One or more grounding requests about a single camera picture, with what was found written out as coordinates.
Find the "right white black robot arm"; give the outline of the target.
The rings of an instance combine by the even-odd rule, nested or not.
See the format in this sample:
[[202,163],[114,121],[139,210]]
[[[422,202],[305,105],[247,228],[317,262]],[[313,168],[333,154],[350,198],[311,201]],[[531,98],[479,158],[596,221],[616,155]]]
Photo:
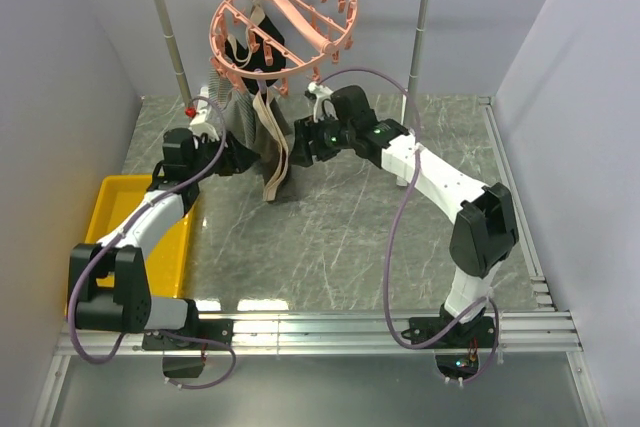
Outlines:
[[440,331],[448,344],[465,345],[476,333],[474,320],[489,302],[498,267],[519,241],[511,191],[467,176],[400,123],[378,119],[357,85],[333,91],[312,82],[305,95],[313,110],[294,124],[292,164],[310,167],[351,150],[406,181],[452,223],[449,253],[456,270]]

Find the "dark grey boxer briefs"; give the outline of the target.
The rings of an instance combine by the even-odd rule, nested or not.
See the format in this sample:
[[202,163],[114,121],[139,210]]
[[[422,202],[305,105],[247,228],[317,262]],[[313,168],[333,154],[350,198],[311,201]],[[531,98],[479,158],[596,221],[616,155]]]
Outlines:
[[293,131],[280,110],[274,90],[268,88],[265,93],[257,93],[252,108],[256,132],[251,149],[260,156],[263,200],[270,204],[300,200],[302,192],[290,159]]

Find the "grey striped underwear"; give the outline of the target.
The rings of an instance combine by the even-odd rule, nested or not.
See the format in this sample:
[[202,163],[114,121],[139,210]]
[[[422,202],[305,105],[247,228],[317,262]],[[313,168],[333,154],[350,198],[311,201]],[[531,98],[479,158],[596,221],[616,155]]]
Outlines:
[[253,149],[256,141],[256,114],[251,94],[235,90],[231,82],[221,77],[213,67],[209,71],[208,94],[221,108],[227,130],[245,147]]

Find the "pink round clip hanger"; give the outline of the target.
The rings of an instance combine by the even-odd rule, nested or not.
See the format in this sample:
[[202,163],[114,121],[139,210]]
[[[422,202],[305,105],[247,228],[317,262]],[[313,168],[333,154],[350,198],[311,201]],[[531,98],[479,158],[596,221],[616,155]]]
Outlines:
[[[285,46],[271,40],[249,19],[255,2],[262,5],[266,15],[284,36]],[[318,81],[321,64],[337,64],[340,54],[351,48],[358,7],[358,0],[222,0],[209,28],[211,65],[239,92],[255,92],[260,84],[265,84],[286,96],[291,78],[305,76]],[[287,63],[283,70],[249,72],[238,68],[224,56],[224,44],[229,34],[247,45],[246,29],[264,38],[267,64],[272,63],[272,47],[285,56]]]

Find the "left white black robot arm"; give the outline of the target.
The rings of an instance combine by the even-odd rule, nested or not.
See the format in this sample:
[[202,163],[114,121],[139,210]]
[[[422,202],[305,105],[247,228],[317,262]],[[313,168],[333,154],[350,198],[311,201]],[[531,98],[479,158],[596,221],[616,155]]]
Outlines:
[[67,319],[77,329],[166,330],[176,347],[189,349],[202,335],[201,323],[192,318],[194,302],[153,295],[145,262],[169,230],[191,211],[201,180],[241,174],[259,156],[231,133],[213,139],[187,128],[167,131],[162,152],[134,211],[98,242],[80,243],[72,250]]

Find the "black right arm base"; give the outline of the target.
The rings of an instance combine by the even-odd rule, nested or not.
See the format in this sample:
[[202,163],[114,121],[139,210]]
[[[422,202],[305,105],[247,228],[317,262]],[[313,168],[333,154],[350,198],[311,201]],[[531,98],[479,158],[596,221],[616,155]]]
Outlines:
[[[453,317],[442,310],[438,317],[411,317],[409,327],[401,336],[411,345],[418,345],[435,337]],[[435,363],[445,381],[464,385],[476,378],[486,367],[480,360],[481,349],[491,349],[491,360],[499,346],[500,323],[485,314],[485,310],[467,323],[456,323],[451,330],[430,345],[437,351]]]

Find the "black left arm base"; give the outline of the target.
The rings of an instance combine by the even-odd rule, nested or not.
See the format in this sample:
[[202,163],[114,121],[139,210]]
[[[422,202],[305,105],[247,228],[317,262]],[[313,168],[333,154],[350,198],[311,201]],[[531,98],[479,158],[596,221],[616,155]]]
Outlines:
[[[141,350],[162,355],[165,382],[183,390],[204,390],[220,385],[231,377],[237,365],[232,347],[234,322],[231,319],[201,321],[195,329],[145,333]],[[230,364],[215,380],[194,384],[204,373],[210,354],[228,353]]]

